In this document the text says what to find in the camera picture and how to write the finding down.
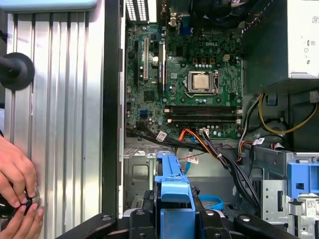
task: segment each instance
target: ribbed metal side panel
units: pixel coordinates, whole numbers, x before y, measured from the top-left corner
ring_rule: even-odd
[[[104,24],[104,0],[90,13],[9,15],[8,53],[29,56],[36,73],[6,91],[5,136],[36,167],[42,239],[100,212]]]

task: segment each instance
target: screw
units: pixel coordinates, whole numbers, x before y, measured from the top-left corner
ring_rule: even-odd
[[[250,218],[247,216],[240,216],[239,218],[243,220],[244,222],[250,222]]]
[[[206,214],[209,215],[209,216],[213,216],[214,215],[213,211],[211,211],[211,210],[207,210]]]
[[[111,218],[109,217],[109,216],[104,216],[103,218],[102,218],[102,221],[108,221],[108,220],[110,220]]]
[[[137,211],[136,214],[137,214],[137,215],[144,215],[145,212],[143,212],[143,211]]]

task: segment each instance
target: barcode label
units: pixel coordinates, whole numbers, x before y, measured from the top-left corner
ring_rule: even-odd
[[[307,217],[316,217],[316,201],[306,200],[307,204]]]
[[[313,23],[319,23],[319,16],[313,16]]]
[[[160,131],[158,136],[156,137],[156,140],[159,142],[163,142],[166,136],[167,136],[167,133]]]
[[[258,141],[257,141],[257,144],[262,144],[264,142],[265,138],[260,138]]]
[[[187,161],[190,162],[190,163],[198,164],[198,158],[197,157],[189,157]]]

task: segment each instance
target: green circuit board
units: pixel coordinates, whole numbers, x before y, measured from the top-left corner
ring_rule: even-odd
[[[148,39],[148,79],[143,77],[145,39]],[[158,93],[157,65],[159,42],[166,45],[166,79],[164,94]],[[241,37],[240,31],[200,30],[181,35],[168,29],[166,35],[157,24],[130,25],[127,42],[127,115],[126,123],[135,127],[141,111],[147,111],[149,128],[178,137],[181,127],[210,128],[211,138],[238,138],[235,123],[167,123],[167,106],[242,106]],[[214,94],[189,94],[187,76],[190,72],[218,75],[218,89]]]

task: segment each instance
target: motherboard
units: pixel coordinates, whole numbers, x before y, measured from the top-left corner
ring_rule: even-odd
[[[157,24],[130,25],[126,124],[178,137],[183,127],[211,138],[238,138],[241,124],[241,35]]]

